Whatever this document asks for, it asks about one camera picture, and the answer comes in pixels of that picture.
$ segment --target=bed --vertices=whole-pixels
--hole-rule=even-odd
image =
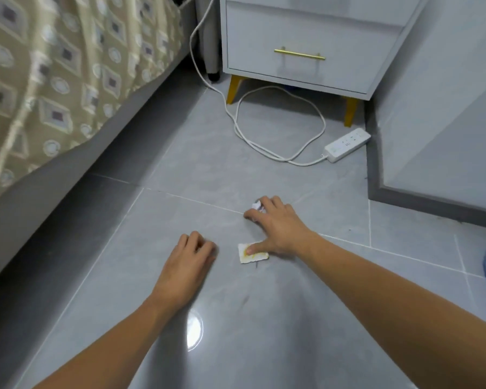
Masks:
[[[188,55],[188,38],[210,0],[37,1],[42,6],[36,8],[44,11],[29,21],[21,15],[31,8],[26,0],[0,0],[0,35],[5,36],[0,72],[12,75],[22,67],[21,59],[8,57],[16,51],[8,53],[15,46],[8,43],[31,47],[25,85],[13,87],[21,79],[13,77],[11,83],[9,75],[0,76],[0,271]],[[199,35],[214,79],[219,73],[216,12]],[[40,19],[57,19],[57,32],[44,30],[47,23]],[[33,35],[22,31],[26,22],[39,30],[36,46]],[[83,46],[76,49],[71,38],[81,32]],[[48,52],[43,46],[54,47],[52,60],[43,58]],[[97,55],[98,62],[90,61]],[[45,65],[57,66],[57,73]],[[67,95],[72,90],[78,95]]]

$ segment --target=power outlet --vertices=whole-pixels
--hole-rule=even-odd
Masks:
[[[339,159],[362,147],[370,138],[369,133],[357,128],[324,147],[324,156],[327,156],[330,162],[337,162]]]

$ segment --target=drawer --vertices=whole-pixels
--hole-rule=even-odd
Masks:
[[[367,93],[401,27],[227,1],[227,66]],[[277,53],[320,53],[325,60]]]
[[[231,0],[405,26],[421,0]]]

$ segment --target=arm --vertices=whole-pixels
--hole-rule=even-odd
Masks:
[[[297,255],[420,389],[486,388],[486,322],[312,232],[279,197],[261,203],[244,216],[268,238],[248,254]]]
[[[214,249],[198,232],[182,235],[148,299],[35,389],[127,388],[163,327],[201,286]]]

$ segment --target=forearm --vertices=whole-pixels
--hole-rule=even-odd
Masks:
[[[39,383],[36,389],[125,389],[175,309],[152,299]]]
[[[486,323],[311,234],[298,255],[420,389],[486,387]]]

